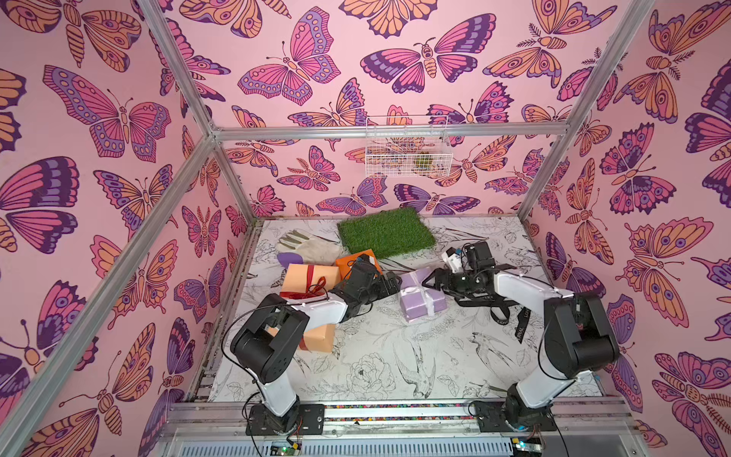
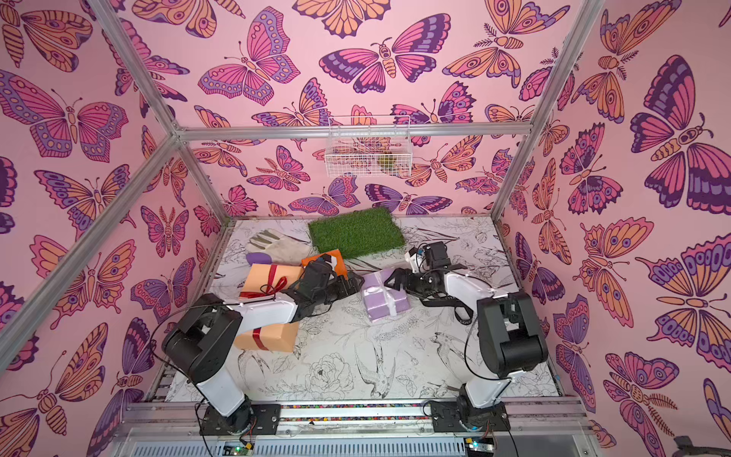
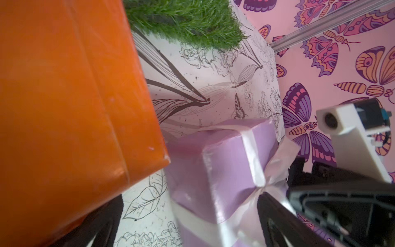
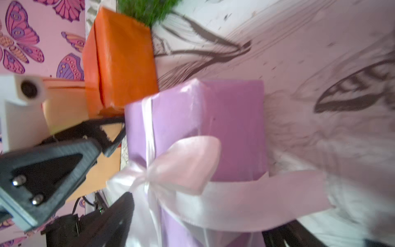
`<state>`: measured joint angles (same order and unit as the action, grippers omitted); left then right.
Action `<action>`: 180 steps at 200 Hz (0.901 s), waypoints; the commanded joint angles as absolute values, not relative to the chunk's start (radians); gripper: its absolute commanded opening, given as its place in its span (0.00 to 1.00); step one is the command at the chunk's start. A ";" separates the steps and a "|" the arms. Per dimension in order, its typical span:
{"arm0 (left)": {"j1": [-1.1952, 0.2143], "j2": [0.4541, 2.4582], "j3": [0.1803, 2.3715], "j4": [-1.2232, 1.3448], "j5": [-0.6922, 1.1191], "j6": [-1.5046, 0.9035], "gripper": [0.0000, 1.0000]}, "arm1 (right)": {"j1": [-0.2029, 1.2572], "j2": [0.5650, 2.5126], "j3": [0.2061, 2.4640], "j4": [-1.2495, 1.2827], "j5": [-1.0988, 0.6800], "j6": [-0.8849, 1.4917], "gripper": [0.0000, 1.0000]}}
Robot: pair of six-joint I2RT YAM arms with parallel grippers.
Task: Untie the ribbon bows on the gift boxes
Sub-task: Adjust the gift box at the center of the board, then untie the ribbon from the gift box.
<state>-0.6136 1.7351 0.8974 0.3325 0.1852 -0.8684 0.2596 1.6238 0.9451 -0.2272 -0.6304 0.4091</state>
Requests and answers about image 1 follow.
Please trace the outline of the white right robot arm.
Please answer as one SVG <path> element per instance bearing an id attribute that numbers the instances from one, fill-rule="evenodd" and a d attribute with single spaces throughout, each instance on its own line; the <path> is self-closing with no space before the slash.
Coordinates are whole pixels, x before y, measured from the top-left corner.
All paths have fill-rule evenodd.
<path id="1" fill-rule="evenodd" d="M 498 308 L 505 314 L 518 306 L 544 321 L 538 367 L 508 389 L 505 411 L 544 411 L 579 377 L 619 360 L 615 332 L 594 291 L 570 291 L 517 274 L 514 266 L 497 263 L 485 242 L 449 248 L 442 260 L 445 266 L 434 270 L 432 287 L 459 306 Z"/>

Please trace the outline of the red ribbon bow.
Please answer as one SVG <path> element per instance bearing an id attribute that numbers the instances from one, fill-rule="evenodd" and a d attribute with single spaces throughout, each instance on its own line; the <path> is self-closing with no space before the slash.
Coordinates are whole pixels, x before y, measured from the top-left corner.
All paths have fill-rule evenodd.
<path id="1" fill-rule="evenodd" d="M 304 300 L 327 292 L 327 277 L 318 275 L 316 266 L 290 264 L 280 291 L 285 299 Z"/>

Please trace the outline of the large tan gift box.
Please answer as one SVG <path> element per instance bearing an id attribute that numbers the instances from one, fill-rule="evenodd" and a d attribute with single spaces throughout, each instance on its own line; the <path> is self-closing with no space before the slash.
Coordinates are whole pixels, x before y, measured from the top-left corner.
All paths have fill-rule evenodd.
<path id="1" fill-rule="evenodd" d="M 331 290 L 340 282 L 341 276 L 335 266 L 316 266 L 317 274 L 327 277 L 327 292 L 324 295 L 304 300 L 285 299 L 289 306 L 304 312 L 308 318 L 306 331 L 299 344 L 300 350 L 331 353 L 338 324 L 346 313 L 346 303 Z"/>

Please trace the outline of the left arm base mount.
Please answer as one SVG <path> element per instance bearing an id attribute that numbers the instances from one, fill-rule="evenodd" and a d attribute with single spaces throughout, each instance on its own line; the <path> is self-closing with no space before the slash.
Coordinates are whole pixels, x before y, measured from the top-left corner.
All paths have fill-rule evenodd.
<path id="1" fill-rule="evenodd" d="M 325 426 L 324 404 L 299 404 L 277 416 L 264 405 L 254 405 L 247 413 L 247 436 L 321 435 Z"/>

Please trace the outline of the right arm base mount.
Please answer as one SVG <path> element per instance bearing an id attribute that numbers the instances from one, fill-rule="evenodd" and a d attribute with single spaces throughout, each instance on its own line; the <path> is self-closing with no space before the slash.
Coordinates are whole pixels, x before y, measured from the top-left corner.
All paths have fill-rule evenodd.
<path id="1" fill-rule="evenodd" d="M 480 432 L 557 431 L 549 407 L 530 409 L 519 398 L 508 397 L 504 402 L 472 401 L 468 412 L 477 420 Z"/>

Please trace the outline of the orange gift box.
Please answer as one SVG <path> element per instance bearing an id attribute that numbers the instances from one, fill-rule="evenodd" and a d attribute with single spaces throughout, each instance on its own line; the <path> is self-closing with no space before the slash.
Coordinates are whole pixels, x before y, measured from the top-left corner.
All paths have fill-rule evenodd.
<path id="1" fill-rule="evenodd" d="M 367 249 L 366 251 L 360 251 L 358 253 L 341 257 L 335 261 L 335 266 L 337 266 L 341 278 L 346 279 L 350 275 L 352 269 L 363 262 L 371 264 L 374 268 L 376 268 L 377 272 L 383 272 L 372 249 Z"/>

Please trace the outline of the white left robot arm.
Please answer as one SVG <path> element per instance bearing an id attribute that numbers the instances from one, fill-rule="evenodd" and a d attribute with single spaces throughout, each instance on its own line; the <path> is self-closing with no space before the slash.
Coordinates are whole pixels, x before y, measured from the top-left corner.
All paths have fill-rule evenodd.
<path id="1" fill-rule="evenodd" d="M 364 306 L 396 295 L 402 279 L 362 254 L 342 275 L 337 267 L 291 264 L 278 293 L 270 293 L 230 342 L 235 361 L 254 380 L 268 417 L 288 430 L 300 401 L 287 370 L 308 331 L 366 314 Z"/>

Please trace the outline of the black lettered ribbon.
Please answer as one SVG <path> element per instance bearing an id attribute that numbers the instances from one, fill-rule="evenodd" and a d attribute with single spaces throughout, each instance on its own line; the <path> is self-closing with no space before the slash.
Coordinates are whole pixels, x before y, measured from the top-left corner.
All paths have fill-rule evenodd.
<path id="1" fill-rule="evenodd" d="M 490 318 L 499 326 L 506 327 L 510 323 L 513 316 L 511 313 L 518 304 L 497 294 L 486 294 L 482 296 L 468 296 L 456 301 L 457 305 L 462 308 L 488 308 Z M 521 307 L 516 314 L 516 325 L 514 336 L 519 343 L 525 340 L 528 324 L 532 317 L 532 311 L 526 307 Z"/>

